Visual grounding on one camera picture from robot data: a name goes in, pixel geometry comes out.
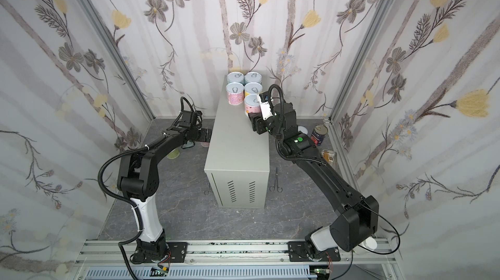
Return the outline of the yellow label can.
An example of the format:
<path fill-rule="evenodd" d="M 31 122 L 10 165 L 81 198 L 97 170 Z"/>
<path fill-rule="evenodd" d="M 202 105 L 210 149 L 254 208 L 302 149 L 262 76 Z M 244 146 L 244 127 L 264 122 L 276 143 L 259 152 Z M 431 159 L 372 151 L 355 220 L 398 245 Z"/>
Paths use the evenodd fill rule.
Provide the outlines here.
<path fill-rule="evenodd" d="M 245 84 L 244 86 L 244 95 L 258 95 L 262 92 L 263 86 L 257 82 L 250 82 Z"/>

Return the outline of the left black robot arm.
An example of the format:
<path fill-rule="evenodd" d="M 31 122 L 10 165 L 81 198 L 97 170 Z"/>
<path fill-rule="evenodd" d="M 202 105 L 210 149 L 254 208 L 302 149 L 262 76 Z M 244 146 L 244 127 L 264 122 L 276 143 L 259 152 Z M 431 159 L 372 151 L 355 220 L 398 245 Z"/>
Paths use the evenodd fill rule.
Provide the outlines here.
<path fill-rule="evenodd" d="M 160 186 L 158 164 L 177 148 L 189 142 L 209 142 L 211 137 L 212 130 L 203 128 L 203 113 L 183 96 L 180 98 L 180 113 L 158 139 L 113 156 L 99 169 L 97 182 L 104 195 L 129 204 L 134 213 L 136 235 L 118 243 L 132 279 L 138 278 L 132 264 L 160 264 L 171 258 L 156 206 L 156 193 Z M 121 195 L 109 190 L 103 180 L 105 170 L 117 160 L 120 161 L 117 188 Z"/>

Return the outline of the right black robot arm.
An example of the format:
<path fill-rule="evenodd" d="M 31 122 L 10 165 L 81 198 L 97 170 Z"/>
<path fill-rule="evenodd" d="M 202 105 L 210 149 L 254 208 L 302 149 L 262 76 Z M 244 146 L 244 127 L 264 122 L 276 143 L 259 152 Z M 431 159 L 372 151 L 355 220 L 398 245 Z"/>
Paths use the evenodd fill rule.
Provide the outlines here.
<path fill-rule="evenodd" d="M 258 96 L 260 113 L 249 119 L 257 134 L 268 133 L 275 139 L 278 155 L 303 170 L 319 187 L 332 206 L 336 219 L 305 237 L 301 254 L 317 260 L 321 254 L 339 247 L 351 251 L 371 237 L 378 229 L 379 204 L 372 196 L 364 197 L 349 185 L 322 157 L 316 143 L 298 130 L 296 111 L 284 99 L 277 84 Z"/>

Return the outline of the teal coconut can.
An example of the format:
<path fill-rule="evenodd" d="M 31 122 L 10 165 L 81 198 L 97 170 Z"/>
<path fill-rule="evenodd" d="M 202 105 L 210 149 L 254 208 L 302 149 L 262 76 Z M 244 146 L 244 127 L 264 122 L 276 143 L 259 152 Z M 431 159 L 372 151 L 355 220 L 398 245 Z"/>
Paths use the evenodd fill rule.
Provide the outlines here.
<path fill-rule="evenodd" d="M 241 72 L 230 72 L 227 74 L 227 83 L 240 83 L 245 85 L 245 75 Z"/>
<path fill-rule="evenodd" d="M 245 79 L 245 84 L 248 84 L 248 83 L 259 83 L 259 84 L 261 84 L 263 82 L 263 77 L 258 72 L 248 72 L 245 75 L 244 79 Z"/>

